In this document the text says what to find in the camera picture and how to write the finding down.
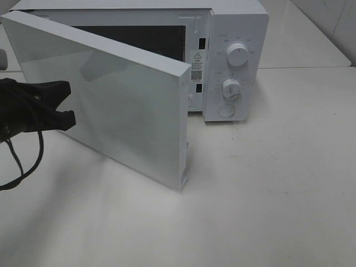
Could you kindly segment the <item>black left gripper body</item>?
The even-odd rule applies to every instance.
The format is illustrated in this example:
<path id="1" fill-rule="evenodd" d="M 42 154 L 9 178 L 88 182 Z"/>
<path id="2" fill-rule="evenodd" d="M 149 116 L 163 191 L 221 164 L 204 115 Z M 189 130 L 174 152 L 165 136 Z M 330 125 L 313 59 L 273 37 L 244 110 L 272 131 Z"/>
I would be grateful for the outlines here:
<path id="1" fill-rule="evenodd" d="M 1 79 L 1 142 L 23 132 L 36 131 L 29 101 L 34 95 L 34 84 Z"/>

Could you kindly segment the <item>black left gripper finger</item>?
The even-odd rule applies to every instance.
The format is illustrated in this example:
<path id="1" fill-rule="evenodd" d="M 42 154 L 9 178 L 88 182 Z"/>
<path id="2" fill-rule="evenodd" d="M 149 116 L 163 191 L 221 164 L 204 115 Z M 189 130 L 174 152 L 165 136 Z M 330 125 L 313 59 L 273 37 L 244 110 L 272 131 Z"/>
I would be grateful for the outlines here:
<path id="1" fill-rule="evenodd" d="M 67 131 L 76 125 L 74 111 L 35 112 L 37 123 L 30 122 L 27 132 L 61 130 Z"/>
<path id="2" fill-rule="evenodd" d="M 71 94 L 71 86 L 67 81 L 19 83 L 18 86 L 27 97 L 53 110 Z"/>

